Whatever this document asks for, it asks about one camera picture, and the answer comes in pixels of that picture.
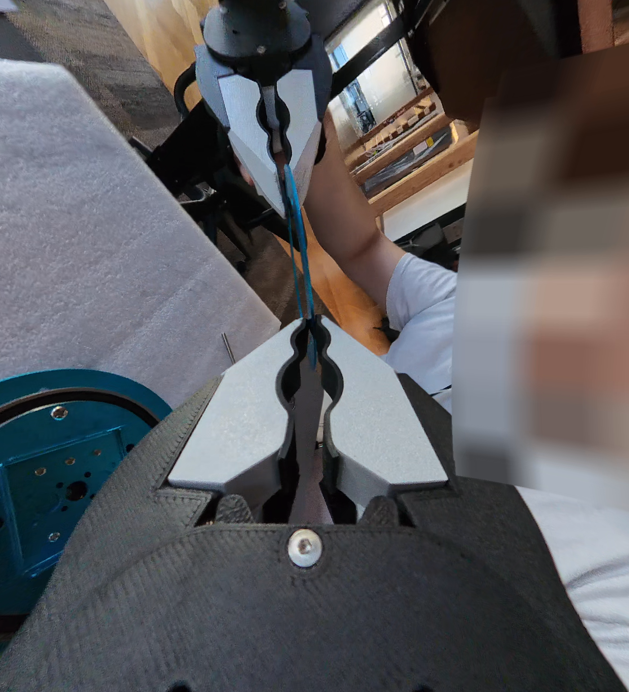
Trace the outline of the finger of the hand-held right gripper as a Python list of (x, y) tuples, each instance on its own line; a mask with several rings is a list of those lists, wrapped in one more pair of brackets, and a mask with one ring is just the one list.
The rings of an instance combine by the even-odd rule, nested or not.
[(223, 76), (218, 84), (229, 122), (232, 150), (249, 172), (257, 192), (284, 218), (283, 193), (269, 147), (269, 134), (258, 118), (262, 102), (260, 87), (241, 75)]
[(293, 69), (282, 76), (275, 85), (275, 105), (286, 162), (293, 174), (299, 201), (303, 202), (321, 133), (311, 71)]

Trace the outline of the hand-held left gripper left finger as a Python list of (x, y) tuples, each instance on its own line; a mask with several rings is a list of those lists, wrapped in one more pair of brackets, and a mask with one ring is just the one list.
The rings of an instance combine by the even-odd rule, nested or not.
[(168, 482), (218, 493), (277, 493), (293, 439), (292, 399), (308, 328), (294, 320), (225, 371)]

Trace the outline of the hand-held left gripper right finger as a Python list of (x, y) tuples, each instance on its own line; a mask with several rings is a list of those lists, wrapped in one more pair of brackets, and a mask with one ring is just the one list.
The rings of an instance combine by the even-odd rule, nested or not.
[(356, 522), (378, 496), (443, 487), (448, 475), (393, 368), (326, 317), (313, 334), (332, 400), (320, 489), (333, 521)]

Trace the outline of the round blue metal turntable base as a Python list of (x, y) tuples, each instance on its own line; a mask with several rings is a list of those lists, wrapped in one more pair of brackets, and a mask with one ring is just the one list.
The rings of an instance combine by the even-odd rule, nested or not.
[(0, 380), (0, 653), (97, 492), (170, 412), (150, 388), (99, 370)]

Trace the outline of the person's right forearm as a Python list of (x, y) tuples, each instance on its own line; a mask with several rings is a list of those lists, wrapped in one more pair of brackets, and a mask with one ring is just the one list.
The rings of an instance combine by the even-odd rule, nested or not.
[(304, 208), (319, 245), (382, 309), (405, 252), (377, 227), (368, 200), (354, 183), (342, 154), (334, 120), (325, 112), (325, 151), (312, 169)]

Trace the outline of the black office chair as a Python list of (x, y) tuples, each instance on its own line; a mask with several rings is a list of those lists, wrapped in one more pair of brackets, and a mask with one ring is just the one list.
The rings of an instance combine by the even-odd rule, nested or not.
[(184, 94), (195, 80), (192, 63), (177, 78), (173, 90), (181, 122), (163, 143), (151, 150), (131, 137), (129, 144), (174, 198), (188, 198), (181, 207), (212, 243), (217, 244), (221, 231), (249, 260), (251, 252), (242, 233), (252, 239), (252, 230), (263, 227), (288, 241), (287, 224), (243, 180), (225, 131), (204, 103), (192, 110), (187, 107)]

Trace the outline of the wooden shelf unit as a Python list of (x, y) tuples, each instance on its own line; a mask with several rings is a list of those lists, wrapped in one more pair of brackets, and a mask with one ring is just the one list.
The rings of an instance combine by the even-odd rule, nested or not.
[(474, 158), (478, 130), (444, 112), (425, 89), (344, 153), (375, 216), (407, 201)]

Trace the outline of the white foam sheet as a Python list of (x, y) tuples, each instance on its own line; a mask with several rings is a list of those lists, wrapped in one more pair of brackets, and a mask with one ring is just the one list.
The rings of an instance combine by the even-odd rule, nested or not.
[(172, 407), (280, 322), (63, 67), (0, 59), (0, 380), (95, 369)]

